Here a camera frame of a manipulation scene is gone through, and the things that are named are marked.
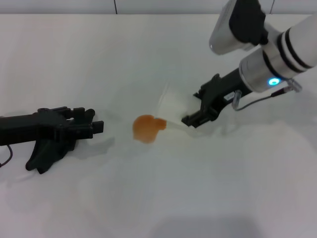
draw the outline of white tabletop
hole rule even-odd
[[[105,121],[43,175],[24,168],[34,142],[13,145],[0,169],[1,238],[316,237],[317,69],[298,77],[300,94],[226,108],[205,136],[132,140],[137,116],[175,107],[180,119],[187,102],[176,99],[247,54],[210,51],[217,17],[0,15],[0,114],[86,107]],[[304,18],[267,17],[279,30]]]

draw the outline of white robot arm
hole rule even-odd
[[[230,0],[223,8],[209,41],[212,51],[223,55],[236,49],[261,47],[242,59],[233,72],[223,78],[217,74],[201,86],[194,94],[202,100],[201,109],[182,119],[186,125],[198,127],[216,120],[231,103],[239,111],[241,97],[264,92],[282,81],[289,86],[270,97],[301,90],[293,77],[317,65],[317,14],[285,32],[264,21],[258,0]]]

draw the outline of white wall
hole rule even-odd
[[[114,13],[113,0],[0,0],[0,13]]]
[[[219,13],[228,0],[116,0],[118,14]],[[269,13],[273,0],[260,0]]]
[[[315,13],[317,0],[275,0],[272,13]]]

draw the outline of blue led light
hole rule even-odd
[[[268,81],[268,84],[271,86],[275,86],[275,85],[279,84],[280,82],[281,82],[281,80],[279,78],[271,78]]]

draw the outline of orange blob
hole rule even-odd
[[[166,121],[156,119],[152,115],[143,115],[133,123],[133,138],[143,143],[153,143],[160,130],[166,129]]]

